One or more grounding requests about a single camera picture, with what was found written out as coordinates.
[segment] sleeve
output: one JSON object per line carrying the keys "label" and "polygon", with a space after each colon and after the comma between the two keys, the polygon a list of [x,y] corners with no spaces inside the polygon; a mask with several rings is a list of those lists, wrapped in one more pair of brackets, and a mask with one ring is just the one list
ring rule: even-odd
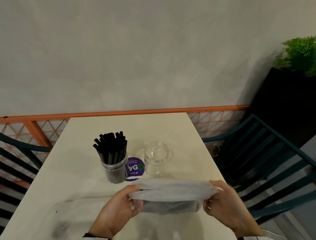
{"label": "sleeve", "polygon": [[238,240],[273,240],[269,237],[241,237]]}
{"label": "sleeve", "polygon": [[95,237],[90,233],[86,233],[83,237],[82,240],[111,240],[109,238],[103,238],[103,237]]}

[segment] hand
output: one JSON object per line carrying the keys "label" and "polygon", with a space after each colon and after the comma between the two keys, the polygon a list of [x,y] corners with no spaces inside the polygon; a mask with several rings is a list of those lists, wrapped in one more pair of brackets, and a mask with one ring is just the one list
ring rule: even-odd
{"label": "hand", "polygon": [[210,181],[210,183],[222,190],[219,189],[217,194],[203,202],[204,211],[230,228],[237,239],[263,236],[260,227],[237,192],[223,181]]}
{"label": "hand", "polygon": [[128,194],[139,190],[139,185],[128,185],[118,191],[102,208],[92,224],[89,233],[96,237],[112,239],[132,217],[136,216],[143,208],[143,201],[132,210],[133,200]]}

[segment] table top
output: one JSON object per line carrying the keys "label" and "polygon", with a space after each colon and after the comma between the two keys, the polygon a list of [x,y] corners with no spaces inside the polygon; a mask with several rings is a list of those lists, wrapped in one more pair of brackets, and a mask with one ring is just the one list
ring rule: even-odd
{"label": "table top", "polygon": [[[127,181],[109,183],[92,146],[99,134],[119,131],[123,131],[128,140],[129,157],[144,160],[144,148],[152,141],[168,146],[170,159],[164,178],[224,180],[186,113],[72,118],[0,239],[40,239],[36,232],[42,228],[43,219],[55,204],[72,199],[109,197],[130,184]],[[166,216],[140,213],[114,237],[152,238],[236,239],[230,229],[203,209]]]}

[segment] clear plastic jar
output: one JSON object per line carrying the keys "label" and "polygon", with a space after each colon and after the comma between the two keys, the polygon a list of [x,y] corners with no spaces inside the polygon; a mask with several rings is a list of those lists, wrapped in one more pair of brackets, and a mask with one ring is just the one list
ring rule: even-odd
{"label": "clear plastic jar", "polygon": [[109,180],[109,182],[120,183],[120,182],[124,182],[128,178],[129,169],[128,169],[127,153],[126,153],[125,158],[117,164],[107,165],[103,163],[102,161],[101,163],[105,170],[106,177]]}
{"label": "clear plastic jar", "polygon": [[169,149],[162,142],[150,142],[145,147],[145,172],[149,176],[162,175]]}

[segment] left hand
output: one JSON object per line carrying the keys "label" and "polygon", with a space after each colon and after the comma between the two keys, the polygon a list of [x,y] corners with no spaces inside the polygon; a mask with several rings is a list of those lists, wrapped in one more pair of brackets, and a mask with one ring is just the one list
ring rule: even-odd
{"label": "left hand", "polygon": [[139,190],[139,185],[128,185],[118,191],[102,208],[89,233],[96,237],[112,239],[128,220],[143,209],[143,201],[139,201],[138,208],[131,209],[134,203],[128,194],[137,190]]}

